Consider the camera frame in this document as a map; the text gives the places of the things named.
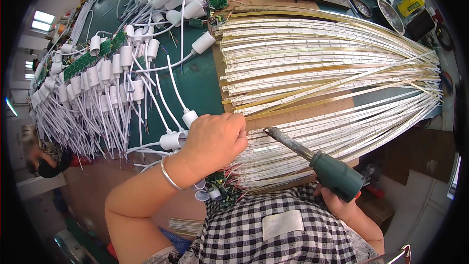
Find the black and white checkered shirt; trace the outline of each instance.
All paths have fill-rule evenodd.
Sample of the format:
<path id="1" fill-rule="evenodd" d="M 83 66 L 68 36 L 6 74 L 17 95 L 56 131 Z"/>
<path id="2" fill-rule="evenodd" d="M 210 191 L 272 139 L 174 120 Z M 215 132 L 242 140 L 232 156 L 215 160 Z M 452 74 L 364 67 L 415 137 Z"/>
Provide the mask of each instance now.
<path id="1" fill-rule="evenodd" d="M 324 204 L 314 200 L 316 184 L 308 184 L 263 195 L 244 196 L 233 207 L 225 208 L 216 201 L 207 203 L 207 217 L 202 233 L 191 247 L 178 256 L 173 249 L 157 253 L 145 263 L 165 263 L 168 255 L 174 263 L 356 263 L 348 226 L 334 217 Z M 281 234 L 263 241 L 262 218 L 288 210 L 300 210 L 304 230 Z M 366 244 L 366 258 L 376 256 Z"/>

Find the window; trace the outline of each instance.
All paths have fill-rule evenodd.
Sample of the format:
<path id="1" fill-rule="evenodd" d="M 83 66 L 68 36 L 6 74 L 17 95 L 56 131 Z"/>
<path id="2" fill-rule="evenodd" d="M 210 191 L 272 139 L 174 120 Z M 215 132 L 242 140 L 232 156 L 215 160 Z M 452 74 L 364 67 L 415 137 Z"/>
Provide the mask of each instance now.
<path id="1" fill-rule="evenodd" d="M 47 34 L 51 30 L 51 24 L 54 22 L 54 19 L 55 16 L 51 14 L 42 11 L 36 11 L 31 23 L 31 30 Z"/>
<path id="2" fill-rule="evenodd" d="M 447 195 L 447 197 L 450 198 L 451 200 L 454 200 L 454 194 L 456 193 L 456 188 L 458 186 L 459 165 L 461 164 L 461 156 L 458 153 L 456 153 L 456 155 L 457 155 L 456 170 L 454 171 L 453 182 L 451 183 L 449 187 L 448 195 Z"/>

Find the white patch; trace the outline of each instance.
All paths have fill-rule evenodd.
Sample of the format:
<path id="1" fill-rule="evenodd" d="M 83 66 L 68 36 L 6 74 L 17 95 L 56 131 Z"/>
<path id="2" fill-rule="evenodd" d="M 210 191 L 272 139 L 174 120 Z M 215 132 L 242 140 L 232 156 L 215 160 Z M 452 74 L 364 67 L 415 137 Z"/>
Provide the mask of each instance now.
<path id="1" fill-rule="evenodd" d="M 264 241 L 295 230 L 303 230 L 303 219 L 299 210 L 269 215 L 262 219 L 262 240 Z"/>

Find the bracelet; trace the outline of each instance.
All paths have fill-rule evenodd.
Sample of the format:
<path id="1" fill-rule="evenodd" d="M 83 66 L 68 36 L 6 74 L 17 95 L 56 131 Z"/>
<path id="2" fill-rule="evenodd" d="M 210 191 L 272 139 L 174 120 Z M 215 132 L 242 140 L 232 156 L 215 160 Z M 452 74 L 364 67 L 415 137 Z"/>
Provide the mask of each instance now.
<path id="1" fill-rule="evenodd" d="M 185 189 L 176 185 L 173 180 L 169 177 L 169 175 L 167 174 L 166 170 L 165 170 L 165 167 L 163 166 L 163 161 L 165 160 L 165 157 L 162 157 L 161 158 L 161 171 L 163 172 L 163 174 L 165 175 L 166 179 L 169 181 L 170 184 L 173 185 L 173 187 L 175 187 L 176 189 L 178 189 L 179 191 L 184 191 Z"/>

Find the white led strip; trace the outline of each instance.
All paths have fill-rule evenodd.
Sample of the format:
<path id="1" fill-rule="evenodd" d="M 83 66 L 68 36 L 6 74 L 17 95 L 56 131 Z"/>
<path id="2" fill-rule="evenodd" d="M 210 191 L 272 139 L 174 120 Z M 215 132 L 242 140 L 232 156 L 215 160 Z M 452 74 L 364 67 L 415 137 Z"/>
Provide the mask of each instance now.
<path id="1" fill-rule="evenodd" d="M 235 17 L 218 27 L 215 35 L 221 36 L 218 44 L 226 63 L 226 75 L 220 79 L 227 82 L 222 90 L 230 95 L 224 103 L 255 119 L 288 112 L 292 109 L 284 104 L 295 106 L 310 97 L 331 102 L 341 99 L 328 97 L 331 93 L 344 92 L 342 96 L 348 97 L 390 87 L 412 89 L 276 125 L 310 150 L 345 162 L 397 137 L 439 106 L 435 51 L 368 21 L 333 12 L 312 13 L 327 21 Z M 338 22 L 330 21 L 331 16 Z M 362 91 L 350 94 L 351 89 Z M 247 137 L 249 146 L 229 166 L 230 181 L 254 190 L 311 174 L 311 170 L 298 173 L 309 163 L 262 129 L 249 131 Z"/>

